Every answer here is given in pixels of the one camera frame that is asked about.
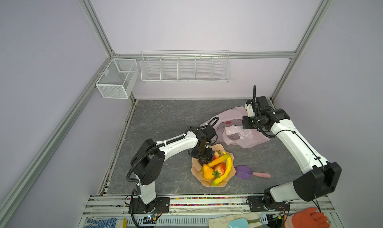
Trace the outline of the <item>pink plastic bag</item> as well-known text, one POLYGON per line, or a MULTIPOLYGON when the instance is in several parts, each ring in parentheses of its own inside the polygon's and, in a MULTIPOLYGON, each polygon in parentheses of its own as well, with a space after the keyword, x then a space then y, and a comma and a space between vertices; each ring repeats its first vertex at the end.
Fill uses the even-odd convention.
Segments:
POLYGON ((243 116, 247 117, 247 111, 243 107, 235 107, 216 115, 218 121, 213 128, 217 133, 219 143, 252 148, 269 141, 269 138, 256 129, 244 129, 243 116))

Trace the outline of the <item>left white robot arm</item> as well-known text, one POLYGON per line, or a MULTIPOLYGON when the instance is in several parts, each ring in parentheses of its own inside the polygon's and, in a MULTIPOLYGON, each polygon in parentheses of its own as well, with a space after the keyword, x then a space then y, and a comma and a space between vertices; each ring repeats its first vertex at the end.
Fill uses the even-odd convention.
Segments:
POLYGON ((195 159, 213 161, 214 151, 209 147, 216 137, 215 129, 210 125, 189 127, 186 131, 168 140, 155 142, 146 140, 131 160, 131 168, 126 179, 134 182, 138 197, 144 206, 151 205, 157 199, 155 180, 161 173, 164 162, 183 151, 195 159))

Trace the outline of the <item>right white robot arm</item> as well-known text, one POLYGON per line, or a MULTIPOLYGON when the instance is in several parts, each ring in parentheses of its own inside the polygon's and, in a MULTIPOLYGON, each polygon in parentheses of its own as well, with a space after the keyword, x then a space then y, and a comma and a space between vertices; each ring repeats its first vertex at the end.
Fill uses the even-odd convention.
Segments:
POLYGON ((266 97, 247 100, 244 129, 258 130, 267 138, 278 138, 297 162, 302 176, 292 182, 270 187, 261 200, 265 209, 274 211, 287 201, 311 202, 336 190, 342 168, 329 162, 303 137, 283 109, 269 106, 266 97))

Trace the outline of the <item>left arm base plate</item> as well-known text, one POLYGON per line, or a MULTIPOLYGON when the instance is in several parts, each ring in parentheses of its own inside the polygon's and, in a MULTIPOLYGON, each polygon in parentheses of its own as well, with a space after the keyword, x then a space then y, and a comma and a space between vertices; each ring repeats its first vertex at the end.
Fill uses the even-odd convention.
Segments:
POLYGON ((170 198, 169 197, 157 197, 148 204, 139 197, 134 197, 133 202, 129 207, 129 213, 133 214, 167 214, 170 209, 170 198))

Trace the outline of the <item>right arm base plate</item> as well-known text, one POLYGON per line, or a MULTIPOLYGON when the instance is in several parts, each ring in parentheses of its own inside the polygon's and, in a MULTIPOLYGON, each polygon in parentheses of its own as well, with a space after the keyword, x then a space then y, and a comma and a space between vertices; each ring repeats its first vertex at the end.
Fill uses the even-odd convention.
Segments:
POLYGON ((290 205, 287 201, 276 202, 272 197, 265 195, 248 196, 246 203, 251 212, 288 212, 290 205))

